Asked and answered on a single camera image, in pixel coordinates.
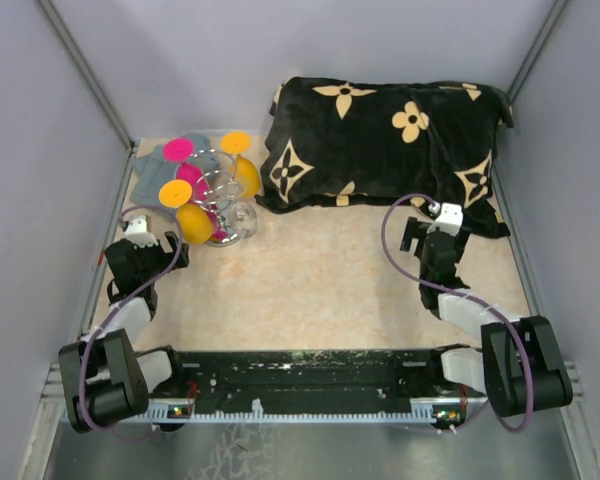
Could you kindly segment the yellow plastic wine glass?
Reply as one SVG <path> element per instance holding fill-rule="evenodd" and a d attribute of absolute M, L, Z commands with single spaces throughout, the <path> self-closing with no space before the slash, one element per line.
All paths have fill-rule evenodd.
<path fill-rule="evenodd" d="M 176 210 L 176 219 L 188 243 L 203 244 L 211 238 L 212 222 L 201 207 L 191 203 L 193 188 L 189 182 L 175 179 L 165 183 L 158 198 L 164 207 Z"/>
<path fill-rule="evenodd" d="M 231 167 L 231 172 L 236 174 L 247 198 L 254 197 L 261 189 L 258 169 L 244 156 L 251 143 L 250 135 L 244 131 L 230 132 L 221 140 L 221 149 L 235 158 L 235 165 Z"/>

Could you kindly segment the magenta plastic wine glass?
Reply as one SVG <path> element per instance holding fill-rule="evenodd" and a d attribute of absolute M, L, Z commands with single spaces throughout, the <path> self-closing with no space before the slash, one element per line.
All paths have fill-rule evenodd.
<path fill-rule="evenodd" d="M 222 229 L 216 206 L 211 205 L 212 187 L 210 177 L 215 166 L 203 166 L 195 155 L 194 142 L 176 138 L 162 150 L 164 159 L 176 165 L 174 179 L 165 183 L 159 191 L 160 203 L 175 210 L 185 241 L 190 244 L 217 243 L 226 240 L 228 234 Z"/>

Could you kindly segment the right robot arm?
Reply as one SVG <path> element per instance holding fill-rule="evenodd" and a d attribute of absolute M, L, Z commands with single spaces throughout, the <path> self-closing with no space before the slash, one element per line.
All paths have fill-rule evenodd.
<path fill-rule="evenodd" d="M 428 387 L 441 396 L 461 384 L 484 393 L 495 413 L 506 418 L 572 403 L 572 382 L 554 330 L 543 316 L 508 316 L 474 302 L 468 285 L 457 275 L 468 233 L 455 235 L 408 219 L 400 249 L 415 244 L 419 260 L 419 291 L 424 307 L 480 341 L 477 348 L 452 347 L 426 372 Z"/>

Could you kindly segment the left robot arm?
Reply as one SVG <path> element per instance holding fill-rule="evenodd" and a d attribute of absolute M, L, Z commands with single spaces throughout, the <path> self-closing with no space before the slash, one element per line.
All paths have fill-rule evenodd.
<path fill-rule="evenodd" d="M 188 384 L 188 373 L 173 347 L 138 353 L 133 343 L 156 314 L 157 280 L 189 265 L 189 246 L 169 231 L 171 249 L 165 250 L 144 214 L 124 220 L 122 226 L 123 237 L 104 250 L 113 275 L 107 285 L 105 320 L 58 352 L 68 419 L 78 433 L 141 415 L 156 389 L 174 397 Z"/>

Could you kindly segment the clear wine glass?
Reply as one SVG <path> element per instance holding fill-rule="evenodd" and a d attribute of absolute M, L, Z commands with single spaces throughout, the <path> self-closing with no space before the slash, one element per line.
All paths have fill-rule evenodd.
<path fill-rule="evenodd" d="M 241 239 L 251 238 L 257 232 L 256 211 L 246 202 L 234 202 L 227 211 L 226 220 L 228 228 Z"/>

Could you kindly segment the grey blue folded jeans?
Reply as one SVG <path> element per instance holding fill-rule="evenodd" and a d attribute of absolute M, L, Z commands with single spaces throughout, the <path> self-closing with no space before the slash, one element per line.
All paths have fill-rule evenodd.
<path fill-rule="evenodd" d="M 211 141 L 199 133 L 187 133 L 182 138 L 187 138 L 194 144 L 195 151 L 209 150 Z M 134 204 L 160 205 L 159 190 L 166 182 L 173 180 L 176 175 L 177 164 L 164 158 L 164 145 L 154 147 L 151 153 L 137 157 L 133 160 L 133 171 L 138 175 L 137 182 L 130 193 L 130 201 Z M 203 154 L 193 159 L 190 165 L 196 165 L 204 173 L 213 172 L 218 168 L 219 162 L 214 154 Z"/>

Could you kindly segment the black floral plush pillow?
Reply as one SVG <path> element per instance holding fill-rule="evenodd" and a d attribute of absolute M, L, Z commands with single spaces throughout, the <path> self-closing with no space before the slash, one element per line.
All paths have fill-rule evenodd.
<path fill-rule="evenodd" d="M 512 103 L 483 84 L 368 84 L 292 77 L 277 90 L 256 202 L 274 214 L 304 207 L 389 206 L 405 194 L 458 204 L 473 234 L 510 234 L 489 199 L 500 127 Z"/>

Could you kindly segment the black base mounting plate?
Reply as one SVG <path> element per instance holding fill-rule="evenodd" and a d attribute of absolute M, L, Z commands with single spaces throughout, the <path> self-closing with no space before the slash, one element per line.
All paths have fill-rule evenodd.
<path fill-rule="evenodd" d="M 184 375 L 153 399 L 193 401 L 198 414 L 407 414 L 416 400 L 457 404 L 477 392 L 445 380 L 430 349 L 180 353 Z"/>

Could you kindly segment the aluminium front rail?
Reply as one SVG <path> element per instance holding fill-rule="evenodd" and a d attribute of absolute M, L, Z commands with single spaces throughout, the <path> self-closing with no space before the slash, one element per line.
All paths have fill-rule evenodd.
<path fill-rule="evenodd" d="M 469 405 L 521 414 L 519 360 L 496 365 L 485 395 L 480 367 L 443 375 L 460 349 L 173 352 L 173 376 L 153 387 L 132 422 L 398 423 L 460 425 Z"/>

